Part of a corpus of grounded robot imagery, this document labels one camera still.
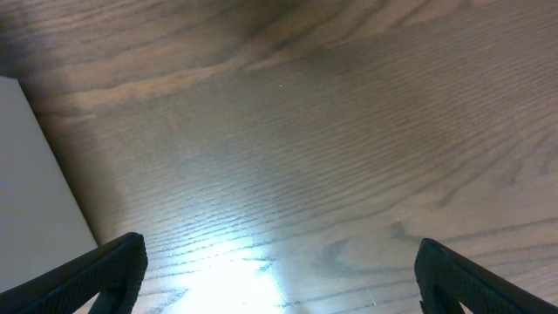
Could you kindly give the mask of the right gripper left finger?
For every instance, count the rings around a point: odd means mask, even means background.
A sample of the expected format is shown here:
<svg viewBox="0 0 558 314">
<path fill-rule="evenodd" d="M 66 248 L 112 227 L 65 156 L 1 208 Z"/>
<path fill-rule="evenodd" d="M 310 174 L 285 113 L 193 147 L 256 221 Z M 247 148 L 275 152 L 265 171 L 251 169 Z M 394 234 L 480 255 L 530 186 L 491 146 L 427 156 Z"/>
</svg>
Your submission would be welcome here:
<svg viewBox="0 0 558 314">
<path fill-rule="evenodd" d="M 91 313 L 128 314 L 147 267 L 144 237 L 126 233 L 1 294 L 2 313 L 73 313 L 91 298 Z"/>
</svg>

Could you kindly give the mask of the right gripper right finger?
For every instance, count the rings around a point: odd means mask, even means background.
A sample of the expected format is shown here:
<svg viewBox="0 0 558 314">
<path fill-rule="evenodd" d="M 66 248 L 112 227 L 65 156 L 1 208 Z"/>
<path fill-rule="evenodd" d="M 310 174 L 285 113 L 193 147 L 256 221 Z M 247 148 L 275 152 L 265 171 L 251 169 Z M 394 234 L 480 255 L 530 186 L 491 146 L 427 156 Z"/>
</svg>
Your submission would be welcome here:
<svg viewBox="0 0 558 314">
<path fill-rule="evenodd" d="M 421 240 L 414 262 L 424 314 L 557 314 L 557 307 L 445 245 Z"/>
</svg>

